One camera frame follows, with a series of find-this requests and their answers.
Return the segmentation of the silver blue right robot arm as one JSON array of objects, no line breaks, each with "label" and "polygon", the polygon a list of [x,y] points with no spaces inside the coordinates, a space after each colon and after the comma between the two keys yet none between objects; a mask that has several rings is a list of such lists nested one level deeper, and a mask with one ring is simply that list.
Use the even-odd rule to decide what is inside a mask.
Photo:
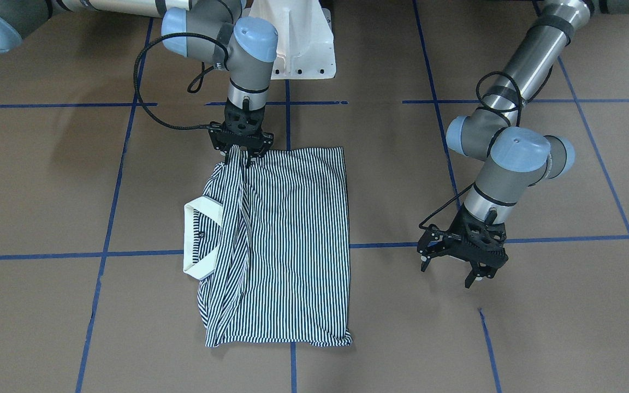
[{"label": "silver blue right robot arm", "polygon": [[[159,21],[159,37],[143,45],[133,65],[137,103],[158,124],[177,131],[204,129],[212,146],[225,156],[242,150],[248,162],[264,157],[273,135],[263,129],[271,71],[276,60],[278,32],[269,21],[248,15],[245,1],[0,1],[0,53],[24,42],[52,21],[54,32],[62,22],[82,15],[105,22],[87,38],[120,40],[140,20]],[[194,126],[170,124],[160,119],[140,94],[140,68],[153,47],[200,63],[199,74],[187,86],[197,94],[210,72],[229,75],[222,121]]]}]

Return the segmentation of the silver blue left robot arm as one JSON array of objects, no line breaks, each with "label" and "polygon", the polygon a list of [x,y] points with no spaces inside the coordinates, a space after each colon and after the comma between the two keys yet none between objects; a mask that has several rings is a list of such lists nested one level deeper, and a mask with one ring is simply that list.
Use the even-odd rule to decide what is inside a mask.
[{"label": "silver blue left robot arm", "polygon": [[575,32],[596,12],[592,1],[546,1],[541,15],[502,70],[475,87],[478,107],[454,119],[445,132],[449,149],[482,162],[476,179],[459,196],[459,211],[446,230],[424,219],[417,243],[421,271],[435,257],[469,263],[465,288],[494,278],[508,261],[506,221],[529,187],[562,176],[575,162],[574,146],[521,126],[523,110],[542,91]]}]

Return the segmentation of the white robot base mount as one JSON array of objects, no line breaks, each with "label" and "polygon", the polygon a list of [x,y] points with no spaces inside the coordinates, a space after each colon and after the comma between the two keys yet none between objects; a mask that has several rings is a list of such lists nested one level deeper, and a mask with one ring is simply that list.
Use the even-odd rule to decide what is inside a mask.
[{"label": "white robot base mount", "polygon": [[278,32],[272,80],[335,77],[330,11],[320,1],[254,1],[250,16],[269,21]]}]

